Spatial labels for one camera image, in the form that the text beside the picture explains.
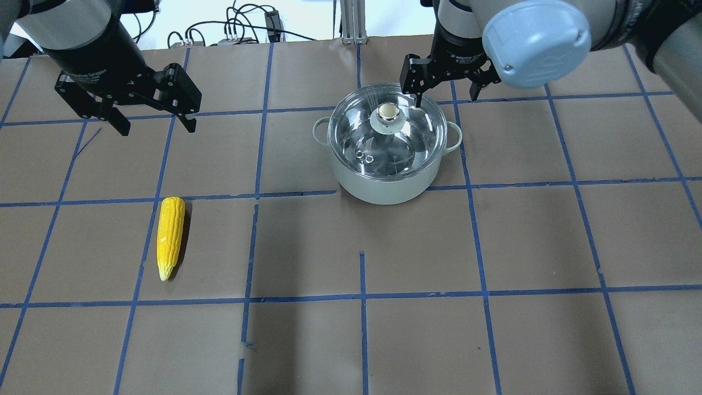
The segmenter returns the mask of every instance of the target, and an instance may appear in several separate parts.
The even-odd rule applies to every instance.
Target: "corn cob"
[[[171,277],[178,262],[180,239],[183,236],[185,202],[179,197],[167,197],[161,203],[159,230],[156,240],[156,260],[161,281]]]

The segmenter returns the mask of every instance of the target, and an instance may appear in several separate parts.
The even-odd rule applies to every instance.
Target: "cooking pot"
[[[317,127],[329,123],[326,142]],[[448,127],[458,142],[447,148]],[[422,107],[399,84],[366,86],[346,96],[331,117],[312,127],[329,147],[334,175],[349,193],[376,205],[395,205],[421,194],[439,171],[441,159],[463,140],[461,128],[446,121],[431,98]]]

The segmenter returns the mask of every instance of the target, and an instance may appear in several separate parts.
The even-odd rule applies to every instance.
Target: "glass pot lid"
[[[399,84],[377,84],[346,96],[329,122],[334,155],[355,173],[380,181],[417,174],[441,156],[446,145],[446,118],[424,96],[415,107]]]

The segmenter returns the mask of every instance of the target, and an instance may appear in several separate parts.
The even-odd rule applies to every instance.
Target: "cable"
[[[142,37],[144,34],[146,34],[146,32],[148,32],[149,29],[151,29],[151,26],[154,25],[154,22],[155,22],[155,21],[156,21],[156,11],[153,11],[152,14],[151,14],[151,22],[149,22],[149,25],[146,27],[146,29],[144,29],[143,32],[141,31],[141,28],[139,28],[139,30],[140,30],[140,31],[139,31],[139,35],[138,35],[137,37],[134,37],[135,42],[137,42],[137,43],[139,42],[139,40],[141,39],[141,37]]]
[[[223,21],[223,20],[204,20],[204,21],[202,21],[202,22],[198,22],[198,23],[195,23],[195,24],[193,24],[193,25],[190,25],[185,31],[188,32],[188,31],[189,31],[190,29],[192,29],[193,27],[200,26],[200,25],[204,25],[204,24],[206,24],[206,23],[222,23],[222,24],[224,24],[224,25],[226,25],[226,24],[228,24],[228,23],[231,23],[231,24],[233,24],[233,25],[238,25],[238,26],[247,26],[247,27],[250,27],[251,29],[264,29],[264,30],[267,30],[267,31],[269,31],[269,32],[279,32],[279,33],[292,34],[293,36],[295,36],[295,37],[300,37],[301,39],[306,39],[306,40],[310,40],[310,41],[316,41],[316,39],[313,39],[312,37],[303,36],[303,35],[301,35],[301,34],[293,33],[293,32],[290,32],[290,31],[288,31],[288,30],[274,29],[274,28],[272,28],[272,27],[245,25],[245,24],[243,24],[243,23],[241,23],[241,22],[237,22],[237,21],[234,21],[234,22],[227,21],[227,22],[225,22],[225,21]]]
[[[233,6],[232,6],[232,7],[227,7],[227,21],[231,19],[231,18],[229,18],[229,10],[232,10],[232,11],[234,11],[235,13],[238,11],[238,10],[237,10],[236,8],[234,8]],[[224,26],[225,29],[227,29],[228,27],[229,27],[229,31],[230,31],[230,33],[231,33],[231,31],[232,31],[231,25],[226,24],[226,25]],[[234,26],[234,35],[239,36],[239,33],[237,32],[237,26],[236,26],[236,25]],[[242,27],[241,27],[241,36],[239,36],[239,37],[243,37],[243,36],[245,36],[245,35],[246,35],[246,28],[242,26]]]
[[[245,25],[245,24],[241,23],[241,21],[237,18],[237,15],[241,15],[242,17],[244,17],[244,19],[246,20],[246,22],[248,23],[248,25]],[[245,31],[246,31],[245,29],[246,29],[246,26],[251,27],[251,32],[253,33],[253,38],[256,39],[256,41],[260,43],[260,41],[258,41],[258,34],[256,34],[256,31],[254,30],[253,26],[251,26],[251,21],[249,20],[249,17],[247,17],[247,16],[244,15],[243,13],[240,13],[239,11],[237,11],[237,12],[234,14],[234,17],[231,18],[231,19],[229,19],[229,20],[234,20],[234,21],[236,21],[236,22],[241,23],[240,26],[241,26],[241,30],[242,30],[242,33],[241,33],[241,37],[242,37],[242,38],[244,38],[244,36],[245,36]]]
[[[192,38],[193,31],[197,32],[197,34],[199,34],[200,37],[202,37],[202,46],[207,46],[205,44],[205,36],[202,34],[202,32],[200,32],[198,29],[195,29],[195,28],[190,29],[190,41],[192,41],[192,43],[195,44],[195,40]]]
[[[139,24],[139,34],[137,34],[136,37],[132,37],[132,40],[137,40],[137,39],[139,38],[139,36],[141,35],[141,33],[142,33],[142,31],[141,31],[141,20],[139,20],[139,17],[138,17],[136,14],[132,14],[132,15],[134,15],[134,18],[136,18],[136,22]]]
[[[168,34],[168,47],[169,47],[169,48],[171,47],[171,36],[173,36],[174,34],[175,34],[176,36],[178,36],[178,38],[180,39],[180,42],[183,42],[183,36],[181,36],[180,33],[178,33],[178,32],[171,32],[170,34]]]

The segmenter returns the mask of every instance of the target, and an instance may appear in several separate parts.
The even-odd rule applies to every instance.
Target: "pot handle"
[[[324,117],[324,118],[318,119],[318,120],[314,123],[314,126],[312,127],[312,137],[314,137],[314,141],[316,141],[316,142],[317,142],[318,144],[320,144],[320,145],[325,145],[325,146],[327,146],[327,147],[329,147],[329,142],[322,143],[322,142],[319,141],[319,139],[317,138],[317,127],[319,127],[319,125],[321,125],[321,124],[323,124],[323,123],[329,123],[329,120],[330,120],[330,119],[331,119],[330,117]]]
[[[457,124],[454,124],[453,122],[447,122],[446,124],[449,125],[449,127],[451,127],[453,130],[456,131],[456,133],[458,134],[458,142],[452,147],[445,148],[444,155],[447,153],[450,153],[451,151],[454,151],[455,149],[460,147],[461,143],[463,142],[463,132],[461,131],[461,127],[458,126]]]

